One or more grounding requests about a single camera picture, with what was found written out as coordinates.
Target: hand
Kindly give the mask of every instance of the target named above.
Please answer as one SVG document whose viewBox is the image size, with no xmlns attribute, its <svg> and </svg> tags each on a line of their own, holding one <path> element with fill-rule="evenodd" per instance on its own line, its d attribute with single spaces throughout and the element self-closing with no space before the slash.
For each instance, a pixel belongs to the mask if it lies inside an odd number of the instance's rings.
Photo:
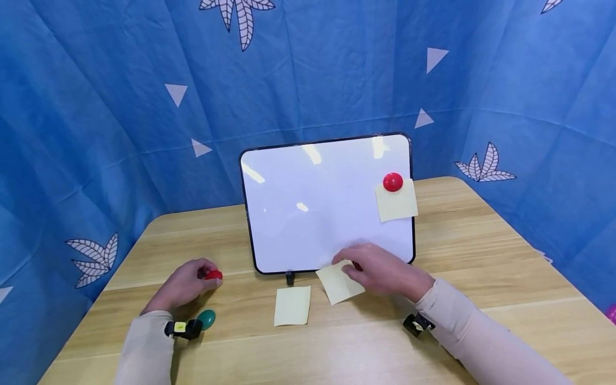
<svg viewBox="0 0 616 385">
<path fill-rule="evenodd" d="M 358 243 L 342 249 L 334 256 L 332 264 L 343 259 L 355 262 L 362 271 L 351 265 L 342 267 L 349 278 L 378 294 L 402 294 L 418 302 L 434 284 L 425 271 L 404 263 L 403 260 L 372 243 Z"/>
<path fill-rule="evenodd" d="M 213 262 L 205 258 L 193 259 L 176 269 L 163 286 L 158 289 L 141 314 L 154 310 L 170 312 L 175 308 L 187 304 L 206 291 L 216 289 L 222 285 L 222 280 L 204 280 L 198 278 L 200 272 L 203 276 L 210 271 L 218 270 Z"/>
</svg>

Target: white triangle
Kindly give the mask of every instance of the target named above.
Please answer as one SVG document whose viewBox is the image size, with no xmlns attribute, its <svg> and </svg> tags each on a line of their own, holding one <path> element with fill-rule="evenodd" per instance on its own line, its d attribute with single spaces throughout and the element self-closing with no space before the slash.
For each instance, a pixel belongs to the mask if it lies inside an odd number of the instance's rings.
<svg viewBox="0 0 616 385">
<path fill-rule="evenodd" d="M 417 115 L 417 122 L 415 122 L 415 128 L 427 126 L 434 123 L 434 120 L 428 115 L 423 108 L 419 109 L 419 115 Z"/>
<path fill-rule="evenodd" d="M 193 150 L 195 151 L 195 156 L 198 158 L 203 154 L 207 154 L 212 149 L 206 146 L 205 144 L 201 144 L 197 142 L 195 139 L 191 139 L 193 141 Z"/>
<path fill-rule="evenodd" d="M 169 91 L 169 95 L 171 95 L 176 107 L 179 107 L 188 86 L 180 86 L 178 84 L 165 84 L 164 86 L 167 87 L 167 91 Z"/>
<path fill-rule="evenodd" d="M 0 289 L 0 304 L 4 301 L 6 296 L 9 295 L 11 290 L 13 290 L 13 286 Z"/>
<path fill-rule="evenodd" d="M 428 64 L 426 73 L 430 73 L 434 67 L 449 53 L 446 49 L 428 48 Z"/>
</svg>

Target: whiteboard frame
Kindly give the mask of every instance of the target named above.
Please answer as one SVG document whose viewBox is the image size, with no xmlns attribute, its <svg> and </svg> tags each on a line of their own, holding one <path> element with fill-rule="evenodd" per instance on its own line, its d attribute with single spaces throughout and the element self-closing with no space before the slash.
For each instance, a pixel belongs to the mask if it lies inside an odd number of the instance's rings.
<svg viewBox="0 0 616 385">
<path fill-rule="evenodd" d="M 283 271 L 283 272 L 267 272 L 267 273 L 265 273 L 265 272 L 262 272 L 261 270 L 259 270 L 259 268 L 257 267 L 257 260 L 256 260 L 256 257 L 254 255 L 253 231 L 252 231 L 252 228 L 251 228 L 251 225 L 250 225 L 250 214 L 248 213 L 248 199 L 246 198 L 246 185 L 244 183 L 244 173 L 241 171 L 241 158 L 242 158 L 242 156 L 246 152 L 255 151 L 255 150 L 269 150 L 271 148 L 295 147 L 295 146 L 302 146 L 302 145 L 307 145 L 307 144 L 320 144 L 320 143 L 340 142 L 340 141 L 344 141 L 344 140 L 369 139 L 369 138 L 379 137 L 379 136 L 394 136 L 394 135 L 402 135 L 405 138 L 407 138 L 407 140 L 408 140 L 408 153 L 410 154 L 410 156 L 408 157 L 408 162 L 409 162 L 410 177 L 412 179 L 413 178 L 413 146 L 411 144 L 411 138 L 408 136 L 408 134 L 406 132 L 402 132 L 402 131 L 387 132 L 387 133 L 384 133 L 384 134 L 373 134 L 373 135 L 343 137 L 343 138 L 337 138 L 337 139 L 316 140 L 316 141 L 313 141 L 313 142 L 300 142 L 300 143 L 292 143 L 292 144 L 270 145 L 270 146 L 263 146 L 263 147 L 251 147 L 251 148 L 246 148 L 245 150 L 243 150 L 240 153 L 240 156 L 238 157 L 238 164 L 240 166 L 241 193 L 242 193 L 242 195 L 244 197 L 244 209 L 246 211 L 246 221 L 248 222 L 248 236 L 250 237 L 250 251 L 253 254 L 253 266 L 254 266 L 254 269 L 257 272 L 259 272 L 259 274 L 261 274 L 261 275 L 277 275 L 277 274 L 286 274 L 288 272 L 291 272 L 291 273 L 294 273 L 294 274 L 299 274 L 299 273 L 312 273 L 312 272 L 317 271 L 317 269 L 314 269 L 314 270 L 289 270 L 289 271 Z M 407 262 L 407 264 L 412 264 L 413 261 L 415 261 L 415 258 L 417 257 L 416 245 L 415 245 L 415 217 L 411 218 L 411 223 L 412 223 L 411 237 L 412 237 L 412 240 L 413 240 L 413 257 L 411 258 L 410 261 Z"/>
</svg>

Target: whiteboard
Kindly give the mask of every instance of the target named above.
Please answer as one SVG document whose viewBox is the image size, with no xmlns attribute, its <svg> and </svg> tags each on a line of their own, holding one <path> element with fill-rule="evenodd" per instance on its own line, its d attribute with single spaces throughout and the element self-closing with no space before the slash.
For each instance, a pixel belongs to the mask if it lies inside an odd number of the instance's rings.
<svg viewBox="0 0 616 385">
<path fill-rule="evenodd" d="M 381 223 L 375 196 L 390 172 L 412 178 L 405 134 L 253 148 L 242 152 L 240 167 L 261 274 L 321 269 L 355 242 L 414 260 L 414 218 Z"/>
</svg>

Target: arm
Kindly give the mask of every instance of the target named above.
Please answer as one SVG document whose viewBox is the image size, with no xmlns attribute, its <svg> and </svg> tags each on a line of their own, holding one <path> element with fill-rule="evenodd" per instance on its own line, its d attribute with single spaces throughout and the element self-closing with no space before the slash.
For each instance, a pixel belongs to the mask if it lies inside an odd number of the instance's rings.
<svg viewBox="0 0 616 385">
<path fill-rule="evenodd" d="M 173 321 L 172 310 L 222 284 L 222 280 L 200 278 L 213 270 L 218 268 L 205 258 L 188 261 L 160 287 L 128 330 L 115 385 L 171 384 L 174 341 L 164 328 Z"/>
<path fill-rule="evenodd" d="M 115 385 L 170 385 L 173 338 L 164 334 L 169 312 L 155 310 L 132 322 L 120 354 Z"/>
<path fill-rule="evenodd" d="M 332 260 L 348 259 L 343 271 L 380 294 L 401 294 L 436 328 L 432 335 L 464 365 L 479 384 L 570 384 L 530 346 L 482 313 L 466 296 L 443 280 L 408 265 L 372 244 L 342 249 Z"/>
<path fill-rule="evenodd" d="M 570 384 L 558 369 L 443 280 L 417 302 L 432 335 L 479 384 Z"/>
</svg>

